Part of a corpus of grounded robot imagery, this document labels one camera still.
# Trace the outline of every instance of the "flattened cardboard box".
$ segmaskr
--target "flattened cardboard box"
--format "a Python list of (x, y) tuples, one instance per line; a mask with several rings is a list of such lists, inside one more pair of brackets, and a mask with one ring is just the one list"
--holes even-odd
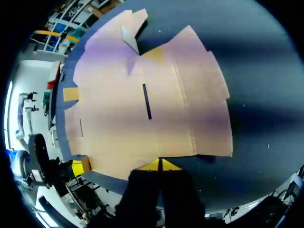
[(187, 26), (139, 56), (121, 26), (140, 14), (121, 15), (112, 19), (114, 28), (105, 25), (115, 46), (102, 45), (107, 30), (96, 32), (76, 66), (80, 101), (65, 113), (72, 153), (88, 155), (92, 170), (125, 180), (158, 157), (232, 156), (229, 93), (213, 54)]

